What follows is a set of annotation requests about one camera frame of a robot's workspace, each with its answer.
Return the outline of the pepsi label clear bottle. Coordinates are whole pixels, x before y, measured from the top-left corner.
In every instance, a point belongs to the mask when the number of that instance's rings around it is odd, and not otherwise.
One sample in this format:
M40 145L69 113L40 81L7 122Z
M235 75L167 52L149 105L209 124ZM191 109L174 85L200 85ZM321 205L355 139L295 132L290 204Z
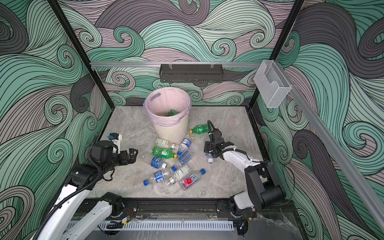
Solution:
M162 183L171 176L169 171L160 170L152 174L149 178L143 181L144 186L149 186L150 184Z

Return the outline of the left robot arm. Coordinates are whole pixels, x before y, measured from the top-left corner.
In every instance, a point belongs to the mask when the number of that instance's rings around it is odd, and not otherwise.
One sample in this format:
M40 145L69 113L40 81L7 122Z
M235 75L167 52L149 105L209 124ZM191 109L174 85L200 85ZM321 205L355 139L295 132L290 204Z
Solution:
M134 164L138 153L139 151L133 148L122 151L118 140L94 143L88 154L88 163L78 165L70 172L55 205L32 238L84 240L106 218L120 217L124 208L122 197L107 192L76 226L68 232L65 231L81 203L96 183L104 178L104 174L113 172L116 167Z

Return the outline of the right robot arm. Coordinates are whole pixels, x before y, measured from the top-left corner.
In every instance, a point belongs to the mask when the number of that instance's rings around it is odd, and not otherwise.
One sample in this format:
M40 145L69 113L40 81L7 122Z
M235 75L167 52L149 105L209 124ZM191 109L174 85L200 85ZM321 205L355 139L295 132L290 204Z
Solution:
M239 169L246 179L247 189L231 197L234 211L254 208L261 210L286 197L274 164L251 158L231 142L226 142L222 133L208 120L209 140L204 152L214 159L222 159Z

